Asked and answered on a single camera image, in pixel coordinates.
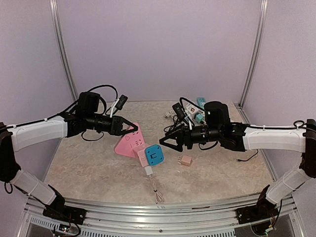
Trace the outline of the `pink triangular power socket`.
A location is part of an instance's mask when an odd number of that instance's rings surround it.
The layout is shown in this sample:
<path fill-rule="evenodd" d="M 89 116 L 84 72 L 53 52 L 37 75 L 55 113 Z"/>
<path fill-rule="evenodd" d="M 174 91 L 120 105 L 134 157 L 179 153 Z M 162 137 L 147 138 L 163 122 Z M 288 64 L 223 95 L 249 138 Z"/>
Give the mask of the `pink triangular power socket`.
<path fill-rule="evenodd" d="M 114 152 L 117 155 L 129 157 L 129 158 L 137 158 L 137 155 L 134 153 L 134 148 L 138 146 L 142 146 L 145 144 L 143 134 L 141 132 L 140 126 L 137 122 L 133 123 L 138 126 L 138 130 L 123 135 L 116 145 L 114 146 Z"/>

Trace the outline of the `small pink charger plug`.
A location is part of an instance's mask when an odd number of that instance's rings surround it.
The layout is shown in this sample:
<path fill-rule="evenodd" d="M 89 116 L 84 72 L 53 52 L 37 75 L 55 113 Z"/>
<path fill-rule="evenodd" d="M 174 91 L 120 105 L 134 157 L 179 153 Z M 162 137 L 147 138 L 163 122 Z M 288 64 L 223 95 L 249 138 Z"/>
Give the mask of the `small pink charger plug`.
<path fill-rule="evenodd" d="M 191 156 L 182 156 L 178 158 L 178 163 L 184 166 L 191 166 L 193 162 L 193 158 Z"/>

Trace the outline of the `blue square plug adapter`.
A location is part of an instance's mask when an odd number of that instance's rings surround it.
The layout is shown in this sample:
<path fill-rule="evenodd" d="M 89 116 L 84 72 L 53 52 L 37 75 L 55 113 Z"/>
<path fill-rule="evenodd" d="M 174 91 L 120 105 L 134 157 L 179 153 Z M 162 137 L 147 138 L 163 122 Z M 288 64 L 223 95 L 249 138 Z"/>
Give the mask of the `blue square plug adapter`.
<path fill-rule="evenodd" d="M 154 144 L 147 147 L 145 155 L 150 166 L 156 166 L 164 162 L 164 154 L 160 145 Z"/>

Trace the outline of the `pink cube socket adapter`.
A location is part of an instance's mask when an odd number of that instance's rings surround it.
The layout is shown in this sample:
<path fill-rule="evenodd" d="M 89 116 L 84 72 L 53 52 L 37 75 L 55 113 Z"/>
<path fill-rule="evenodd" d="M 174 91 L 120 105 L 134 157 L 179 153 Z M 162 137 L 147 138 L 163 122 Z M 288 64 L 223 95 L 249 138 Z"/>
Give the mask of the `pink cube socket adapter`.
<path fill-rule="evenodd" d="M 148 160 L 146 157 L 146 153 L 145 153 L 145 149 L 149 146 L 150 145 L 148 145 L 148 144 L 143 144 L 143 145 L 136 146 L 135 148 L 133 148 L 134 155 L 136 158 L 139 159 L 142 167 L 149 166 L 149 163 L 148 163 Z"/>

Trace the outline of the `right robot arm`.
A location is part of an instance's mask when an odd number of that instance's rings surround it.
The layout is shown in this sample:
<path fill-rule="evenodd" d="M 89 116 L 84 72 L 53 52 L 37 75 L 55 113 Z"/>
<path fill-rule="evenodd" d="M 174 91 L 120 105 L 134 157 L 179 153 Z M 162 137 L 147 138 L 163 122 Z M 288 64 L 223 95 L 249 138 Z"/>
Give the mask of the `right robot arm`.
<path fill-rule="evenodd" d="M 276 204 L 306 181 L 316 176 L 316 122 L 298 120 L 292 126 L 256 126 L 231 122 L 228 106 L 218 101 L 204 105 L 205 124 L 180 125 L 167 132 L 159 143 L 182 152 L 194 144 L 219 143 L 221 147 L 235 151 L 286 150 L 301 153 L 301 163 L 286 172 L 272 185 L 267 186 L 253 206 L 252 214 L 263 219 Z"/>

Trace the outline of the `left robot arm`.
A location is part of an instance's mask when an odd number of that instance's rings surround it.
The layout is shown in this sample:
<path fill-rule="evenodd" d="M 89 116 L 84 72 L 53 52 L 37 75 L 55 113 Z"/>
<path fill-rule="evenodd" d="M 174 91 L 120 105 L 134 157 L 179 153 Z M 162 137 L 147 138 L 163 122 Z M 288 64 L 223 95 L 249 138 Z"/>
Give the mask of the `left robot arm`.
<path fill-rule="evenodd" d="M 16 125 L 0 124 L 0 180 L 16 187 L 42 203 L 56 218 L 69 215 L 65 199 L 53 187 L 23 170 L 15 160 L 15 153 L 23 148 L 54 139 L 70 138 L 87 130 L 123 136 L 138 130 L 138 126 L 115 113 L 127 101 L 125 95 L 116 96 L 111 112 L 98 113 L 99 104 L 105 100 L 94 89 L 82 92 L 68 108 L 48 118 Z"/>

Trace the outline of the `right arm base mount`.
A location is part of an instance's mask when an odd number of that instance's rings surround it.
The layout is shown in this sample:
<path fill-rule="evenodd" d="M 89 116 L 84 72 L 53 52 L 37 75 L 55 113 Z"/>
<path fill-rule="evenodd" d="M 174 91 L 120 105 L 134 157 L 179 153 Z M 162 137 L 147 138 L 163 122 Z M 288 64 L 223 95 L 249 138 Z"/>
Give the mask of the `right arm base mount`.
<path fill-rule="evenodd" d="M 236 215 L 239 224 L 246 224 L 271 218 L 278 215 L 278 209 L 273 207 L 268 210 L 266 207 L 257 207 L 256 205 L 238 208 Z"/>

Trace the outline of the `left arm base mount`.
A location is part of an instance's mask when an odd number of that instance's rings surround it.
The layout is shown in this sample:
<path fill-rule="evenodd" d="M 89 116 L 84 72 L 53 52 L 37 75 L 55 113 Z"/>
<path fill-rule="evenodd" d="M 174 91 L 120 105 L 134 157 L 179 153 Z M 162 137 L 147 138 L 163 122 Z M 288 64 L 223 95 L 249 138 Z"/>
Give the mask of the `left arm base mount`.
<path fill-rule="evenodd" d="M 82 225 L 85 220 L 86 213 L 87 211 L 83 208 L 64 206 L 64 209 L 61 212 L 46 207 L 42 214 L 43 216 L 51 219 Z"/>

